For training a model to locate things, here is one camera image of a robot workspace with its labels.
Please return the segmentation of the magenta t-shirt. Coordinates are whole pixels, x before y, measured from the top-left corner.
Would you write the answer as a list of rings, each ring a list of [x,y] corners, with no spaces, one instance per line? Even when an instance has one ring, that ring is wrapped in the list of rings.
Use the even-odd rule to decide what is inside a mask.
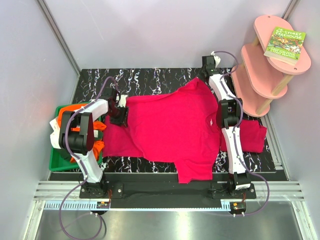
[[[173,163],[178,181],[209,181],[220,150],[217,101],[209,87],[194,78],[173,93],[131,96],[127,126],[108,124],[104,157],[135,157]]]

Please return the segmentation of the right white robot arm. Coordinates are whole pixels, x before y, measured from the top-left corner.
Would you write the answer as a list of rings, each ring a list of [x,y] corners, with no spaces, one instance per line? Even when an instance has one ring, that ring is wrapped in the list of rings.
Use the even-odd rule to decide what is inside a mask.
[[[226,192],[236,199],[242,198],[251,186],[240,138],[243,107],[242,100],[232,93],[225,82],[225,77],[218,72],[218,59],[216,55],[203,56],[200,75],[213,89],[217,99],[216,123],[224,137],[229,160]]]

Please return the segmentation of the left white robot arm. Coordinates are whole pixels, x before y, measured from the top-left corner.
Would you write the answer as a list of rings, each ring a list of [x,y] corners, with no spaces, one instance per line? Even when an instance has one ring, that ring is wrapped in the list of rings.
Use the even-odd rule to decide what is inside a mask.
[[[83,174],[81,186],[90,189],[97,198],[103,198],[108,193],[108,186],[94,155],[94,122],[107,115],[112,125],[127,127],[127,98],[117,89],[108,88],[106,95],[92,99],[75,110],[66,110],[61,116],[58,146],[75,159]]]

